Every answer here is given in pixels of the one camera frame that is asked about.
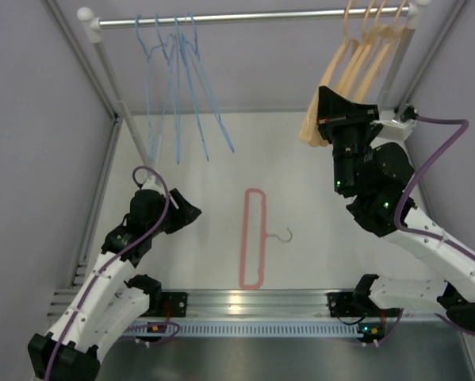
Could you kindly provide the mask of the beige plastic hanger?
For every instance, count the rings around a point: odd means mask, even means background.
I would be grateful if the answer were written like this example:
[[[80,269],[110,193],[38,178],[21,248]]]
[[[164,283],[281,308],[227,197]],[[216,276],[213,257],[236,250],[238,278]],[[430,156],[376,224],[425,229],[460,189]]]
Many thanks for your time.
[[[356,1],[349,1],[343,14],[343,42],[336,50],[334,56],[331,58],[329,65],[326,67],[323,73],[318,87],[312,97],[311,102],[308,105],[308,109],[305,114],[305,118],[302,122],[301,130],[298,134],[299,139],[308,144],[312,148],[326,147],[328,142],[318,132],[317,124],[317,110],[319,101],[319,88],[322,86],[328,86],[334,75],[335,69],[343,62],[346,54],[349,50],[355,50],[358,42],[355,39],[349,38],[348,35],[348,18],[349,12],[354,6]]]
[[[373,88],[376,78],[397,49],[400,34],[404,31],[404,27],[406,26],[399,25],[398,21],[401,13],[400,9],[405,6],[407,2],[401,2],[400,8],[395,12],[393,21],[390,24],[382,24],[378,21],[385,4],[386,1],[383,1],[380,5],[373,24],[370,27],[370,31],[368,32],[367,44],[363,51],[362,66],[357,73],[361,76],[357,80],[352,96],[352,100],[358,103],[363,102]]]
[[[349,38],[355,39],[358,42],[358,45],[355,50],[351,49],[346,54],[343,62],[335,69],[340,68],[340,73],[338,79],[332,86],[332,89],[341,95],[348,95],[349,90],[355,80],[355,77],[362,66],[359,63],[359,59],[361,58],[364,47],[367,44],[368,40],[368,32],[369,29],[367,28],[368,19],[370,15],[371,9],[375,6],[375,1],[370,1],[369,5],[366,7],[365,14],[362,19],[362,27],[361,27],[361,37],[359,39],[351,37],[349,33],[349,18],[348,18],[348,35]]]
[[[381,65],[382,59],[379,60],[377,55],[384,41],[389,38],[389,25],[380,22],[380,18],[387,3],[382,1],[377,6],[373,22],[369,24],[370,11],[376,6],[376,1],[370,1],[362,22],[361,38],[352,41],[350,61],[336,86],[337,91],[350,100],[361,102],[364,99]]]

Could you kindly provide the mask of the pink plastic hanger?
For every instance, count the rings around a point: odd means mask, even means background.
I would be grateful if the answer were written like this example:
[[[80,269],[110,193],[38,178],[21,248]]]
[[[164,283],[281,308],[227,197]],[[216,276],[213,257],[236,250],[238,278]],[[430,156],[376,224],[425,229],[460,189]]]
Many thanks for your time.
[[[264,283],[266,266],[266,242],[275,238],[283,244],[293,239],[286,227],[286,235],[269,233],[267,226],[267,196],[258,188],[244,191],[243,223],[239,254],[239,287],[244,291],[256,291]]]

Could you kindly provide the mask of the blue wire hanger four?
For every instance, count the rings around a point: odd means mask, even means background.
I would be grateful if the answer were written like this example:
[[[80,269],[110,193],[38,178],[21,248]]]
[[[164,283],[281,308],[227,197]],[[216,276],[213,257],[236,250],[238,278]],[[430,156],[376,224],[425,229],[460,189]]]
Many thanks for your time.
[[[205,69],[205,65],[203,64],[202,58],[201,58],[201,53],[199,49],[199,44],[198,44],[198,34],[197,34],[197,24],[194,19],[194,16],[191,13],[187,14],[187,18],[189,20],[189,24],[192,28],[192,37],[193,39],[190,40],[184,32],[185,40],[186,40],[186,51],[187,51],[187,59],[188,59],[188,64],[190,66],[190,72],[191,76],[192,74],[195,75],[199,85],[201,86],[202,92],[206,98],[206,100],[209,102],[209,108],[210,111],[212,112],[217,125],[220,128],[220,131],[228,145],[228,148],[230,149],[231,153],[235,152],[235,146],[232,142],[232,138],[230,136],[229,131],[227,130],[226,126],[224,125],[224,122],[222,120],[221,114],[220,114],[220,107],[218,104],[218,101],[216,100],[216,96],[213,92],[213,87],[211,86],[211,83],[209,81],[209,77],[207,74],[207,71]]]

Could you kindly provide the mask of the blue wire hanger two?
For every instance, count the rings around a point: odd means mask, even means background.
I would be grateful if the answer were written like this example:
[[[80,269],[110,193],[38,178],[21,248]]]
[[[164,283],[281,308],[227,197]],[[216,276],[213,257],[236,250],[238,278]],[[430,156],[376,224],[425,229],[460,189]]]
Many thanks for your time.
[[[174,137],[175,137],[175,160],[176,164],[181,163],[181,117],[178,110],[178,98],[177,91],[175,90],[175,85],[178,83],[178,80],[174,78],[174,67],[176,66],[176,54],[178,52],[178,38],[170,33],[166,37],[163,37],[162,32],[160,31],[160,26],[158,23],[158,17],[155,17],[155,31],[159,42],[161,44],[163,58],[167,65],[168,70],[168,81],[167,81],[167,95],[164,98],[162,113],[160,117],[159,131],[163,136],[163,130],[165,127],[165,116],[167,115],[167,107],[172,106],[174,112]]]

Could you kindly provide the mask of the blue wire hanger one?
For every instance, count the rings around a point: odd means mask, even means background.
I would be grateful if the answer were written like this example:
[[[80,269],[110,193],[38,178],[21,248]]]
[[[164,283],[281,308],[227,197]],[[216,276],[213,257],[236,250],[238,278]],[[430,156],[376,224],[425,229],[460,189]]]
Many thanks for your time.
[[[140,21],[141,21],[141,15],[138,14],[135,17],[135,34],[136,34],[136,39],[140,44],[140,47],[142,48],[142,51],[145,55],[145,60],[147,64],[147,71],[146,71],[146,76],[145,76],[145,101],[146,101],[146,118],[147,118],[147,127],[149,128],[149,132],[147,137],[152,134],[156,135],[159,131],[159,124],[160,124],[160,117],[158,123],[153,122],[153,117],[152,117],[152,77],[153,77],[153,71],[154,71],[154,59],[153,55],[155,51],[161,51],[161,44],[151,46],[150,48],[145,44],[144,39],[142,38],[140,34]]]

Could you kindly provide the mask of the blue wire hanger three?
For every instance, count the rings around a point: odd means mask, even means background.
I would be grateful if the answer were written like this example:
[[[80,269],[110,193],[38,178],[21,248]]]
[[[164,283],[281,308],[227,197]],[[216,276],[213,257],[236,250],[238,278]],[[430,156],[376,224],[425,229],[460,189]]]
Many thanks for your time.
[[[195,120],[196,120],[196,123],[197,123],[197,129],[198,129],[198,132],[199,132],[199,136],[201,138],[201,143],[202,143],[202,148],[203,148],[203,151],[204,151],[204,154],[205,154],[205,158],[206,158],[207,161],[209,161],[209,151],[208,151],[206,141],[205,141],[204,130],[203,130],[203,127],[201,125],[199,109],[198,109],[198,104],[197,104],[197,97],[196,97],[195,92],[194,92],[193,81],[192,81],[192,76],[191,76],[191,72],[190,72],[190,66],[188,64],[188,59],[187,59],[186,40],[185,40],[184,34],[180,30],[177,18],[174,19],[174,23],[175,23],[175,31],[176,31],[177,37],[179,39],[179,50],[180,50],[180,54],[181,54],[182,64],[184,66],[186,81],[187,81],[188,88],[189,88],[190,100],[191,100],[191,104],[192,104],[192,107],[193,107],[193,114],[195,116]]]

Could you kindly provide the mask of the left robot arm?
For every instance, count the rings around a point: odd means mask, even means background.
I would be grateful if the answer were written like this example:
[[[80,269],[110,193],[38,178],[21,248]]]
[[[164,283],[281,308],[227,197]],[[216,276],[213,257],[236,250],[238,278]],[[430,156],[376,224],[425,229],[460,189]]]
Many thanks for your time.
[[[159,234],[172,234],[202,212],[177,189],[138,190],[121,223],[105,237],[97,261],[71,304],[46,334],[35,334],[28,353],[41,380],[94,380],[106,354],[141,315],[163,306],[160,281],[136,274]]]

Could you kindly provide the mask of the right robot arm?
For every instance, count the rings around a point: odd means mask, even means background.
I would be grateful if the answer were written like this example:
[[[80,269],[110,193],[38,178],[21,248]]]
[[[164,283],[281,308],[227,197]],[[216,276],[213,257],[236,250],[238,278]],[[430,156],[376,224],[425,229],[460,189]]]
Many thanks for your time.
[[[347,210],[362,229],[412,254],[438,276],[427,281],[364,275],[352,305],[362,315],[395,309],[432,313],[475,337],[475,251],[432,221],[411,196],[469,122],[451,120],[455,132],[415,170],[401,142],[420,120],[412,106],[383,120],[375,105],[352,102],[326,86],[318,90],[316,127],[332,147],[336,193],[351,200]]]

